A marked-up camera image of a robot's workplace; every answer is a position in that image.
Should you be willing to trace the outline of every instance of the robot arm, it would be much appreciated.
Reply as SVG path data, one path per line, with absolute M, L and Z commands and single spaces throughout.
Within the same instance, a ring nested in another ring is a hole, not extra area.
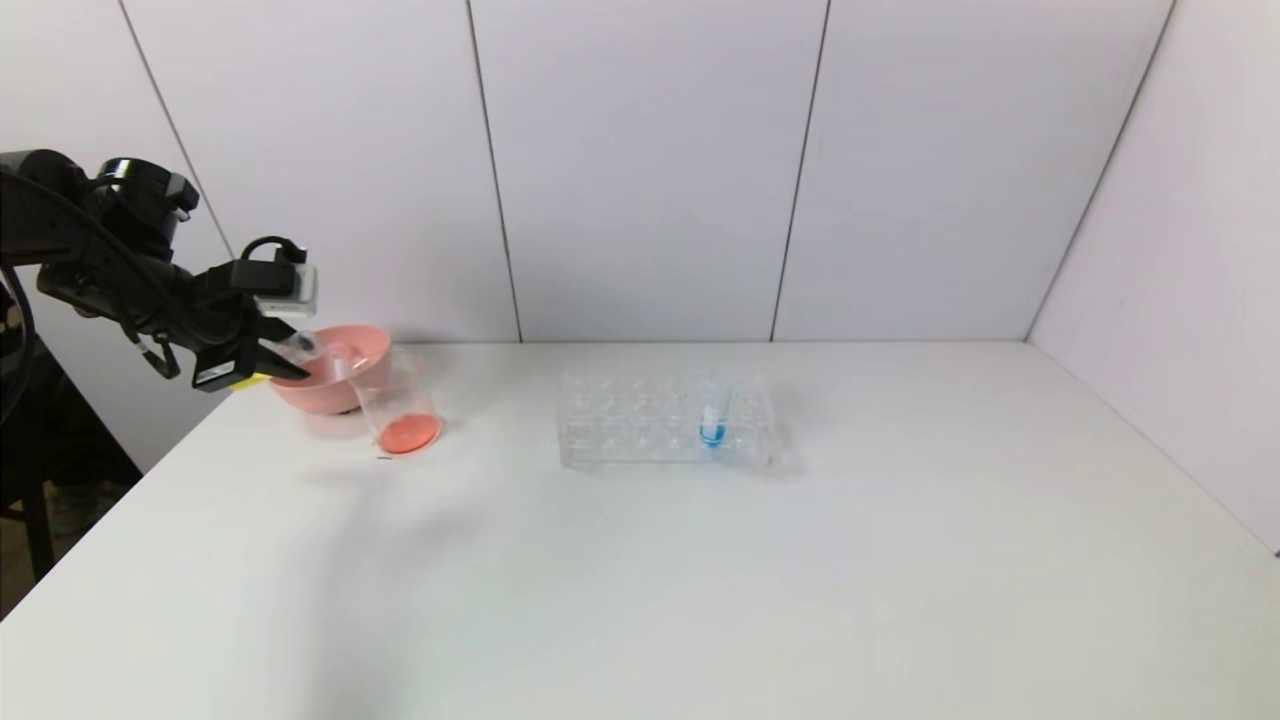
M 306 370 L 261 342 L 296 334 L 280 316 L 315 311 L 316 275 L 306 250 L 285 238 L 260 238 L 241 259 L 192 277 L 172 263 L 170 245 L 198 201 L 184 177 L 145 160 L 109 160 L 91 179 L 51 150 L 4 152 L 0 265 L 10 282 L 17 279 L 12 268 L 41 265 L 41 292 L 86 318 L 116 322 L 165 378 L 180 372 L 170 345 L 196 354 L 192 387 L 209 392 L 256 373 L 306 378 Z M 279 246 L 275 258 L 251 260 L 262 245 Z M 143 334 L 160 354 L 142 342 Z

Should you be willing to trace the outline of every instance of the black cable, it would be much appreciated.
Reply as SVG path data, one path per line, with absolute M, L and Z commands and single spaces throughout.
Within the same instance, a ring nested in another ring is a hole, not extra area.
M 253 242 L 246 245 L 244 250 L 241 250 L 241 260 L 248 260 L 248 256 L 252 255 L 255 250 L 262 247 L 264 245 L 279 245 L 280 247 L 284 247 L 289 254 L 294 255 L 302 251 L 302 249 L 294 245 L 292 240 L 271 234 L 266 237 L 260 237 Z
M 83 208 L 76 205 L 70 200 L 67 200 L 54 190 L 50 190 L 37 182 L 15 176 L 13 173 L 0 173 L 0 181 L 8 181 L 23 190 L 28 190 L 35 192 L 36 195 L 40 195 L 45 200 L 49 200 L 54 205 L 58 205 L 60 209 L 65 210 L 68 214 L 76 218 L 82 225 L 84 225 L 86 228 L 92 231 L 96 236 L 99 236 L 100 240 L 106 242 L 106 245 L 110 246 L 111 250 L 115 251 L 115 254 L 122 260 L 124 260 L 124 263 L 129 265 L 131 269 L 133 269 L 133 272 L 138 277 L 142 278 L 143 283 L 150 286 L 152 292 L 155 292 L 156 296 L 160 299 L 160 302 L 169 310 L 169 313 L 173 314 L 178 324 L 182 325 L 182 328 L 186 329 L 191 334 L 191 337 L 198 340 L 205 345 L 221 345 L 224 342 L 236 340 L 238 334 L 236 328 L 232 328 L 229 332 L 224 334 L 207 334 L 205 333 L 204 328 L 197 327 L 196 323 L 191 319 L 191 316 L 187 315 L 186 309 L 178 305 L 174 301 L 173 296 L 169 295 L 169 291 L 163 284 L 160 284 L 160 281 L 156 279 L 155 275 L 148 273 L 146 268 L 142 266 L 141 263 L 138 263 L 138 259 L 134 258 L 133 251 L 129 250 L 123 242 L 120 242 L 119 238 L 111 234 L 111 231 L 102 227 L 102 223 L 99 223 L 97 220 L 93 219 L 92 215 L 86 213 Z
M 22 283 L 18 281 L 18 273 L 13 272 L 13 268 L 0 268 L 0 273 L 4 273 L 9 295 L 13 296 L 14 304 L 18 305 L 18 313 L 22 315 L 22 354 L 18 356 L 18 369 L 14 370 L 13 386 L 5 388 L 8 392 L 4 393 L 4 406 L 0 409 L 0 425 L 3 425 L 9 419 L 9 413 L 18 405 L 22 391 L 27 389 L 27 383 L 31 382 L 31 370 L 36 356 L 36 320 L 31 314 L 27 293 L 23 292 Z

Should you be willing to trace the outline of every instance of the panel seam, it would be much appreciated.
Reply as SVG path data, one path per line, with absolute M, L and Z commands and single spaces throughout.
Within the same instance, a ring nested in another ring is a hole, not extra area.
M 796 224 L 796 205 L 800 202 L 800 179 L 804 177 L 804 158 L 809 149 L 809 129 L 813 127 L 813 105 L 818 97 L 818 76 L 822 73 L 822 51 L 827 45 L 827 22 L 831 19 L 831 0 L 822 15 L 822 36 L 818 38 L 818 61 L 813 68 L 813 90 L 809 92 L 809 114 L 804 122 L 804 140 L 800 141 L 800 163 L 796 167 L 796 186 L 791 193 L 791 217 L 787 219 L 787 241 L 782 246 L 782 268 L 778 272 L 778 292 L 773 300 L 773 323 L 769 324 L 769 342 L 778 332 L 778 310 L 782 307 L 782 283 L 787 277 L 787 256 L 791 254 L 791 232 Z
M 156 82 L 156 76 L 151 72 L 151 63 L 147 61 L 147 54 L 142 50 L 142 42 L 138 41 L 138 32 L 133 29 L 133 18 L 129 17 L 129 10 L 124 6 L 124 0 L 116 0 L 115 4 L 119 5 L 120 14 L 124 15 L 124 24 L 129 28 L 129 37 L 133 38 L 133 47 L 138 51 L 138 59 L 142 60 L 142 69 L 146 70 L 147 81 L 151 82 L 151 90 L 156 94 L 156 100 L 160 102 L 160 110 L 164 111 L 164 119 L 169 123 L 169 132 L 173 133 L 173 138 L 178 143 L 178 151 L 182 152 L 182 159 L 187 163 L 187 169 L 191 172 L 191 179 L 195 181 L 196 187 L 200 188 L 200 192 L 204 196 L 205 210 L 209 211 L 209 218 L 214 222 L 214 229 L 218 231 L 218 237 L 223 240 L 223 247 L 227 250 L 227 255 L 234 259 L 236 251 L 232 250 L 232 245 L 227 240 L 227 233 L 223 232 L 223 224 L 218 222 L 218 213 L 214 211 L 214 202 L 209 197 L 209 190 L 205 188 L 205 183 L 200 182 L 200 173 L 196 172 L 196 164 L 191 161 L 191 154 L 187 152 L 187 146 L 182 142 L 182 135 L 178 133 L 178 126 L 173 122 L 173 114 L 169 111 L 169 105 L 164 101 L 164 95 L 160 92 L 160 83 Z
M 493 128 L 489 126 L 489 99 L 484 92 L 484 72 L 480 69 L 480 40 L 476 37 L 476 19 L 467 0 L 467 26 L 471 31 L 471 56 L 476 63 L 476 83 L 480 86 L 480 113 L 484 115 L 484 135 L 489 143 L 489 168 L 493 172 L 493 192 L 498 199 L 498 227 L 502 231 L 502 251 L 507 256 L 507 281 L 511 283 L 511 307 L 516 313 L 516 340 L 525 342 L 520 323 L 520 300 L 516 296 L 516 269 L 511 264 L 511 242 L 507 240 L 507 214 L 502 206 L 502 187 L 498 183 L 498 156 L 493 151 Z
M 1023 336 L 1023 342 L 1029 343 L 1032 341 L 1032 331 L 1036 329 L 1036 323 L 1039 322 L 1041 315 L 1044 313 L 1044 307 L 1048 305 L 1048 299 L 1053 295 L 1053 286 L 1057 284 L 1059 278 L 1062 275 L 1062 268 L 1066 266 L 1071 255 L 1071 249 L 1075 247 L 1075 241 L 1080 237 L 1080 229 L 1084 227 L 1084 219 L 1089 217 L 1089 210 L 1093 209 L 1093 201 L 1098 197 L 1098 190 L 1102 187 L 1102 181 L 1106 179 L 1107 172 L 1111 169 L 1111 163 L 1115 160 L 1116 151 L 1120 149 L 1120 141 L 1124 140 L 1124 133 L 1129 128 L 1129 119 L 1133 118 L 1133 109 L 1138 106 L 1138 99 L 1142 97 L 1142 88 L 1147 85 L 1147 77 L 1151 74 L 1151 67 L 1156 64 L 1156 55 L 1160 54 L 1160 45 L 1165 41 L 1165 31 L 1169 29 L 1169 20 L 1174 17 L 1174 10 L 1176 8 L 1178 0 L 1170 0 L 1169 12 L 1165 13 L 1165 20 L 1160 24 L 1160 35 L 1156 36 L 1156 44 L 1151 47 L 1151 55 L 1147 58 L 1147 65 L 1143 68 L 1142 77 L 1138 79 L 1138 87 L 1133 91 L 1133 99 L 1129 101 L 1129 109 L 1125 110 L 1124 120 L 1120 123 L 1120 129 L 1116 132 L 1116 138 L 1111 143 L 1111 151 L 1107 152 L 1107 160 L 1102 164 L 1102 172 L 1098 173 L 1097 182 L 1093 183 L 1093 191 L 1089 192 L 1089 200 L 1084 204 L 1084 211 L 1080 213 L 1080 219 L 1075 222 L 1075 229 L 1071 231 L 1071 240 L 1066 242 L 1066 247 L 1062 250 L 1062 259 L 1053 270 L 1053 277 L 1050 278 L 1048 284 L 1044 287 L 1044 296 L 1041 297 L 1041 304 L 1036 309 L 1036 314 L 1032 315 L 1030 324 L 1027 325 L 1027 334 Z

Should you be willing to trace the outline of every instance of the white table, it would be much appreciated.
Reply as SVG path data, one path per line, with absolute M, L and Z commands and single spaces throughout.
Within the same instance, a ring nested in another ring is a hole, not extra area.
M 0 624 L 0 717 L 1280 717 L 1280 561 L 1015 343 L 435 346 L 436 446 L 237 393 Z M 771 474 L 559 466 L 759 369 Z

